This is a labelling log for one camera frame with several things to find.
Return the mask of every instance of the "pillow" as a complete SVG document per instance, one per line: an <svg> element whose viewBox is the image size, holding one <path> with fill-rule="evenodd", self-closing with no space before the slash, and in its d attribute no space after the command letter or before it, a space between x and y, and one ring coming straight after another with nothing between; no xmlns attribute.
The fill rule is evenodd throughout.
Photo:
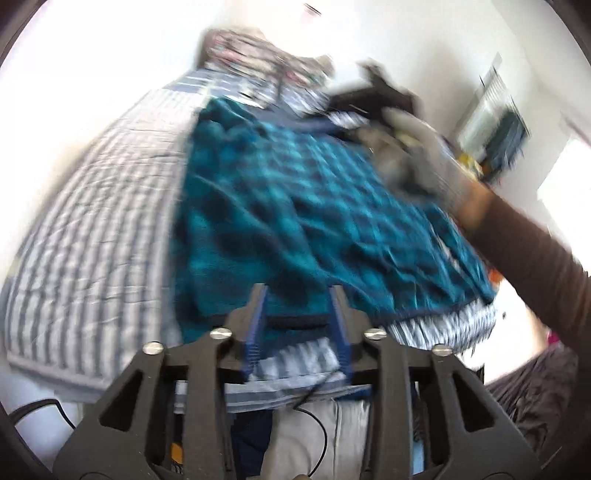
<svg viewBox="0 0 591 480"><path fill-rule="evenodd" d="M284 80L293 86L322 87L334 75L329 56L306 58L291 55L266 40L257 29L214 30L206 42L204 67L217 72L276 83L281 58L285 62Z"/></svg>

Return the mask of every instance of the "striped comforter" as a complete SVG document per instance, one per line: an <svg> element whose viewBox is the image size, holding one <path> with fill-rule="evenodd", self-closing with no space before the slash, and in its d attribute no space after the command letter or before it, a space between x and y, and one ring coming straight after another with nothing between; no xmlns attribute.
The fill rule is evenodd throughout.
<svg viewBox="0 0 591 480"><path fill-rule="evenodd" d="M267 89L244 82L190 72L147 93L88 148L25 238L5 282L0 308L14 368L65 400L93 401L145 342L180 341L168 241L187 135L212 95L239 98L246 89L252 98ZM317 108L321 100L305 91L288 91L286 98L300 109ZM461 312L403 322L391 333L421 348L445 342L462 351L488 336L495 315L494 306L475 302ZM271 350L251 382L228 386L229 410L283 405L336 366L325 338ZM335 375L319 394L351 389Z"/></svg>

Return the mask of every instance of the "yellow object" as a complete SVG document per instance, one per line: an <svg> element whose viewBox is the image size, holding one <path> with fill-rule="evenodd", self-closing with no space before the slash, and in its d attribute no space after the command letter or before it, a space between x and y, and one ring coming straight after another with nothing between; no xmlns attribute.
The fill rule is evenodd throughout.
<svg viewBox="0 0 591 480"><path fill-rule="evenodd" d="M457 159L457 162L469 173L473 174L477 179L482 177L482 167L467 153L460 155L460 157Z"/></svg>
<svg viewBox="0 0 591 480"><path fill-rule="evenodd" d="M179 465L183 464L183 447L181 447L178 443L173 443L170 449L170 456L172 459L177 462Z"/></svg>

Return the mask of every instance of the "white fabric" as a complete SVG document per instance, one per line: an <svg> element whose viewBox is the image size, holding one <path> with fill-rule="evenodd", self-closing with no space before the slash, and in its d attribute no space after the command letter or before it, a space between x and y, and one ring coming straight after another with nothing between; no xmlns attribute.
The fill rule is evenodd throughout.
<svg viewBox="0 0 591 480"><path fill-rule="evenodd" d="M301 407L324 425L328 445L314 480L359 480L369 415L367 401L323 400ZM293 480L314 468L324 447L318 423L305 413L283 407L273 413L269 448L261 480Z"/></svg>

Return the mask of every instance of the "white wall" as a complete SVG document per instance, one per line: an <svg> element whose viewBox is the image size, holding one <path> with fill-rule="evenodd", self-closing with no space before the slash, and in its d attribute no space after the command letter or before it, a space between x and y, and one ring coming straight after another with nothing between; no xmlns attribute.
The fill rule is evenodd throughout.
<svg viewBox="0 0 591 480"><path fill-rule="evenodd" d="M289 39L282 38L289 31L284 25L297 18L293 5L298 3L284 0L281 9L271 9L271 0L251 0L249 21L270 40L288 44ZM500 53L501 75L517 103L525 103L532 78L529 64L490 0L309 3L322 13L318 43L333 57L337 85L359 78L355 61L373 58L384 64L396 84L420 97L426 120L448 134L472 99L480 76Z"/></svg>
<svg viewBox="0 0 591 480"><path fill-rule="evenodd" d="M539 82L569 109L591 120L591 65L569 29L542 0L493 0L524 46Z"/></svg>
<svg viewBox="0 0 591 480"><path fill-rule="evenodd" d="M493 4L524 46L537 78L524 118L531 138L524 158L503 177L498 193L538 223L566 238L537 190L558 160L571 136L564 119L591 134L591 65L576 40L551 6L540 0L493 0Z"/></svg>
<svg viewBox="0 0 591 480"><path fill-rule="evenodd" d="M563 112L564 105L548 89L542 85L535 88L529 104L522 110L531 138L524 147L523 157L517 159L515 169L503 175L495 191L511 205L565 240L537 197L538 188L570 138Z"/></svg>
<svg viewBox="0 0 591 480"><path fill-rule="evenodd" d="M148 89L194 64L236 0L48 0L0 67L0 278L57 178Z"/></svg>

